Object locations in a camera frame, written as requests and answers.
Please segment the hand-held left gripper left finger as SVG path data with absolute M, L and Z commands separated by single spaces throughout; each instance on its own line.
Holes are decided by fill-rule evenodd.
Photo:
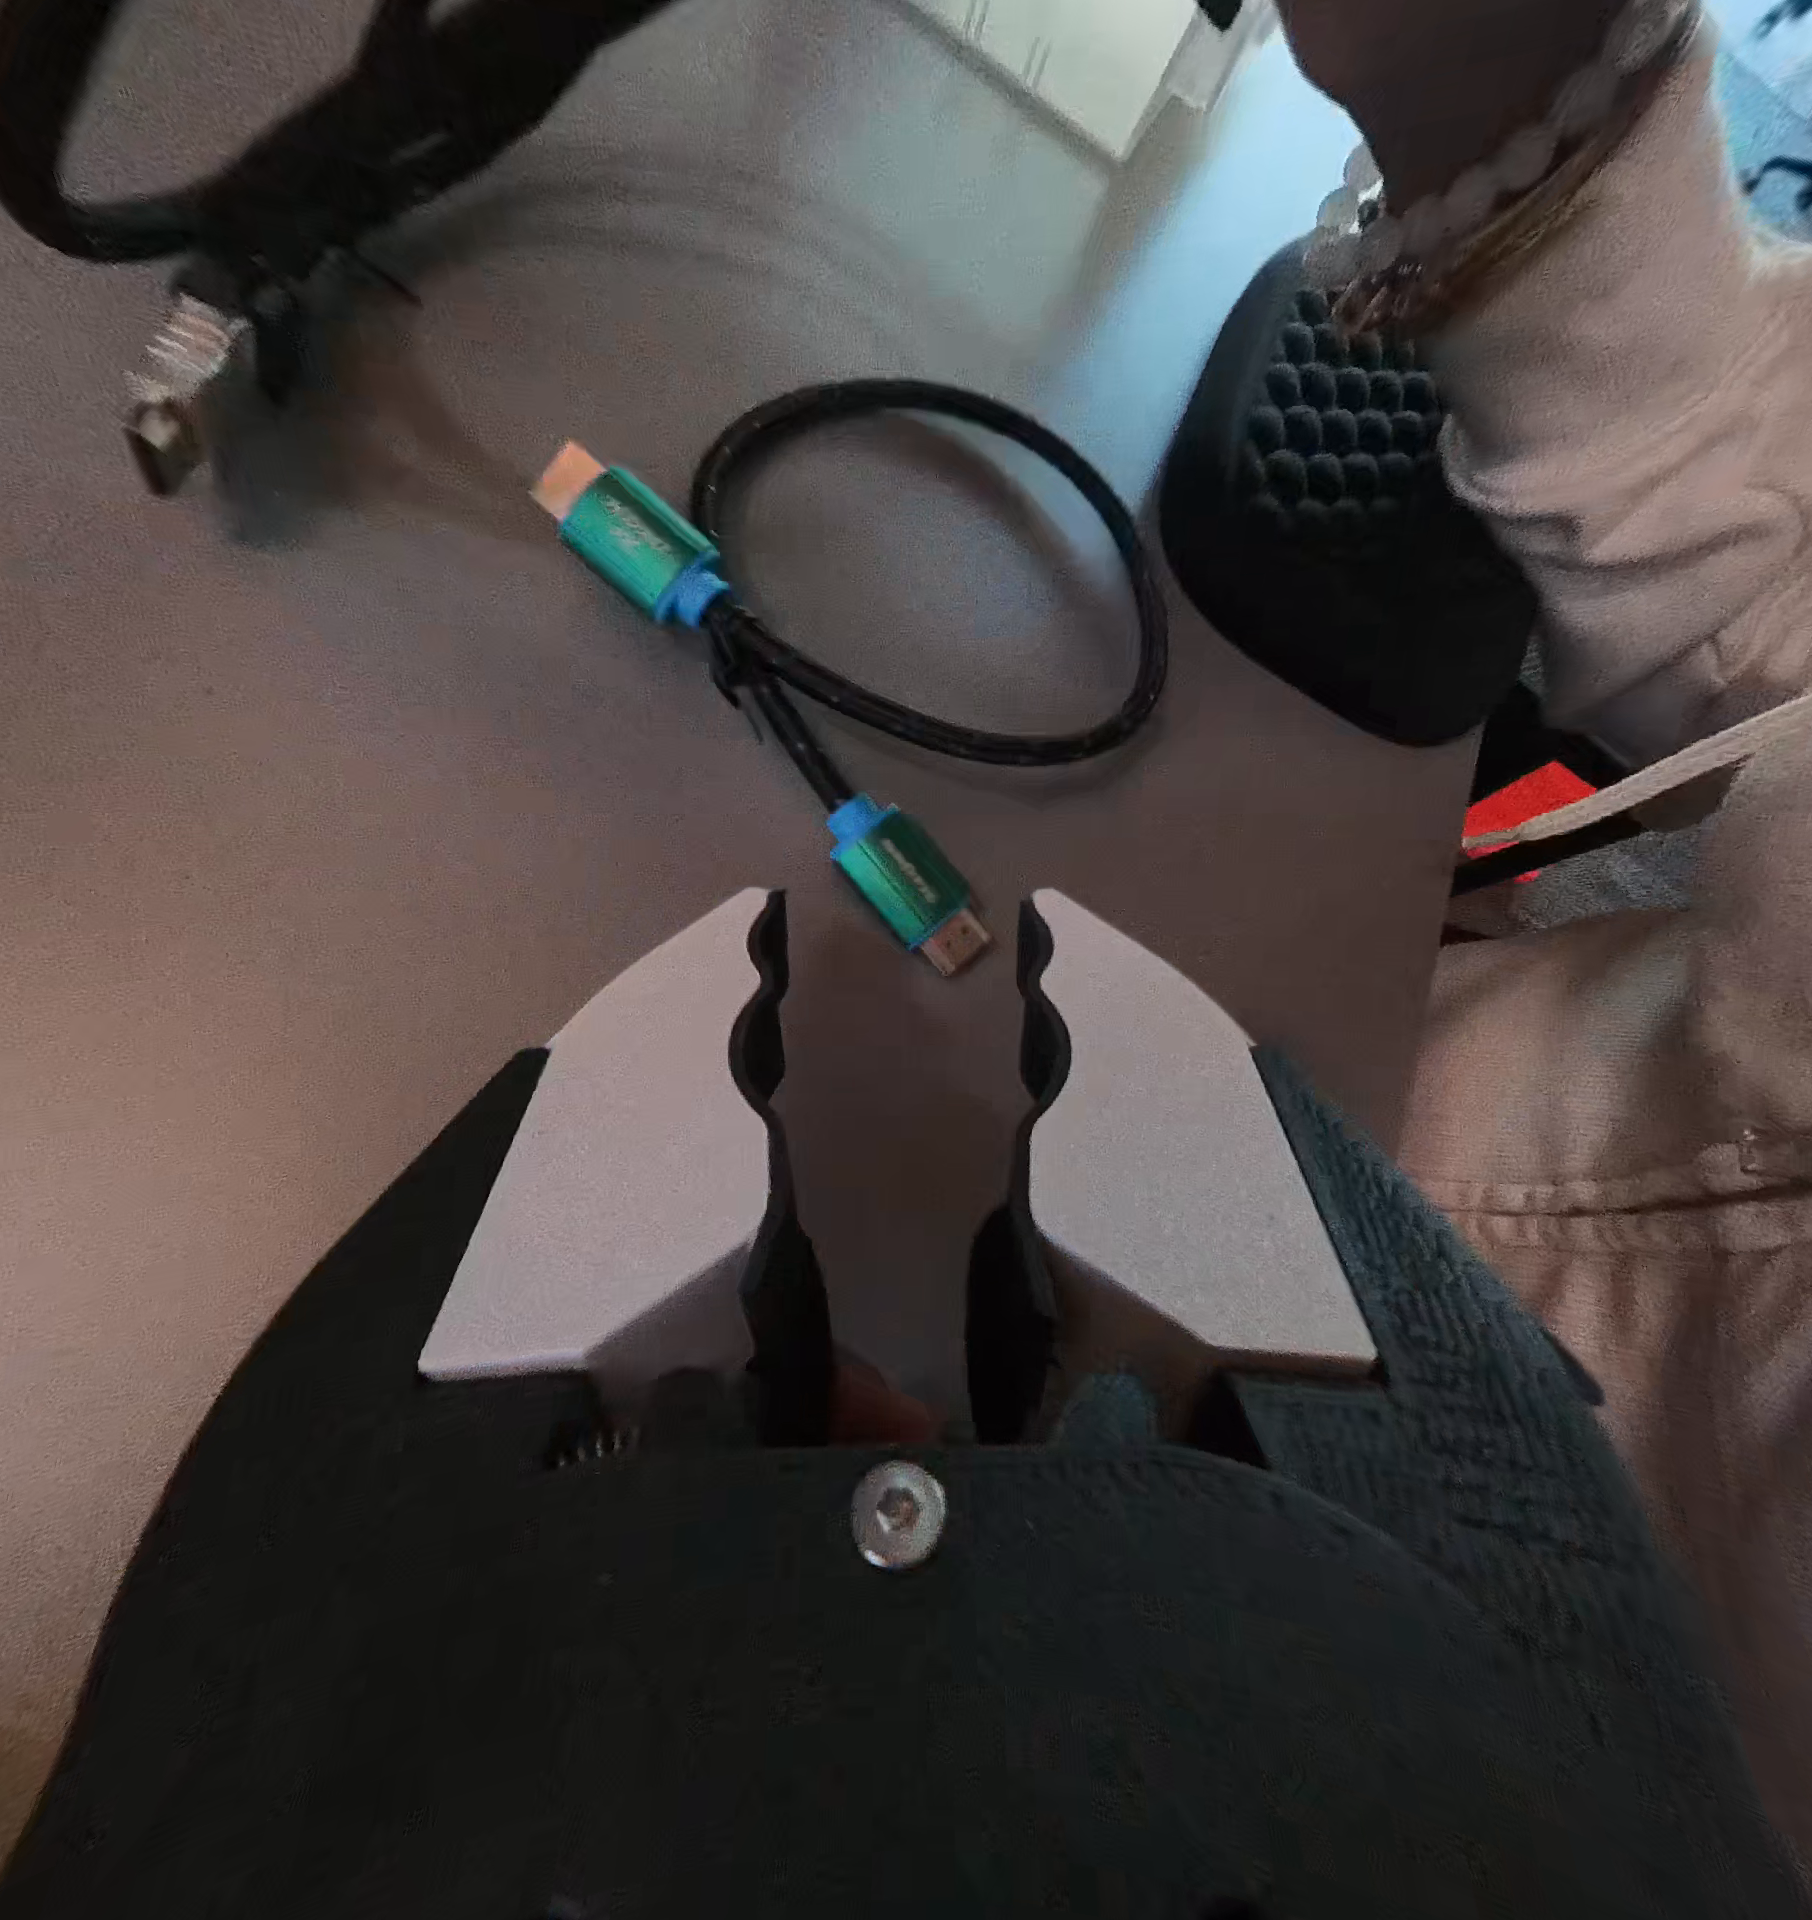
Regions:
M 436 1384 L 742 1384 L 759 1438 L 827 1438 L 830 1322 L 774 1099 L 788 918 L 746 887 L 598 988 L 542 1051 L 417 1355 Z

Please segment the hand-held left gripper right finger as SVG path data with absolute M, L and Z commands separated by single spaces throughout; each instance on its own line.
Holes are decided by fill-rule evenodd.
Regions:
M 1057 890 L 1015 938 L 1018 1085 L 1006 1193 L 968 1261 L 968 1409 L 1040 1433 L 1128 1376 L 1161 1431 L 1219 1378 L 1357 1384 L 1377 1342 L 1239 1021 Z

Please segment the silver HDMI splitter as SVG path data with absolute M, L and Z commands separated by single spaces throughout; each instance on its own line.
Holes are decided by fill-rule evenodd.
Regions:
M 282 404 L 305 358 L 303 291 L 367 236 L 436 201 L 533 134 L 590 61 L 661 3 L 376 4 L 353 61 L 170 195 L 87 201 L 63 160 L 118 3 L 0 4 L 0 207 L 91 268 L 174 260 L 129 377 L 123 433 L 150 493 L 214 458 L 229 389 Z

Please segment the person's right forearm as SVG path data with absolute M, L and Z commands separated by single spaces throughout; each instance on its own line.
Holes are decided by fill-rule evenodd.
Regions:
M 1445 474 L 1540 598 L 1556 723 L 1639 765 L 1812 688 L 1812 241 L 1748 214 L 1699 28 L 1445 326 Z

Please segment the grey desk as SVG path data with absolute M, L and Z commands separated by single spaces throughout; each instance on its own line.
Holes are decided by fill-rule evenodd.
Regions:
M 0 210 L 0 1863 L 157 1493 L 258 1328 L 521 1047 L 742 887 L 788 892 L 781 1094 L 842 1345 L 955 1406 L 1017 1120 L 1017 900 L 1170 958 L 1395 1143 L 1472 751 L 1408 754 L 1170 594 L 1125 754 L 1051 775 L 830 715 L 995 947 L 844 887 L 698 649 L 533 507 L 565 439 L 680 500 L 799 384 L 1005 396 L 1144 498 L 1354 134 L 1273 37 L 1108 166 L 890 4 L 679 4 L 370 248 L 224 487 L 120 431 L 164 291 Z

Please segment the person's right hand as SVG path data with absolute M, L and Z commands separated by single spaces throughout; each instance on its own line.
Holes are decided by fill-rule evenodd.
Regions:
M 1276 3 L 1302 78 L 1363 136 L 1391 200 L 1451 188 L 1542 118 L 1624 3 Z

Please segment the person's cream sweater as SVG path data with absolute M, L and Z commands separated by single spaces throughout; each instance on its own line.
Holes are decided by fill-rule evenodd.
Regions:
M 1442 954 L 1400 1160 L 1603 1384 L 1812 1892 L 1812 726 L 1682 907 Z

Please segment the red plastic object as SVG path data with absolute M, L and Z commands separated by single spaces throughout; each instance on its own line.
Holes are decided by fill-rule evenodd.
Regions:
M 1519 775 L 1470 803 L 1461 856 L 1462 860 L 1490 859 L 1517 845 L 1519 829 L 1593 792 L 1597 785 L 1560 761 Z

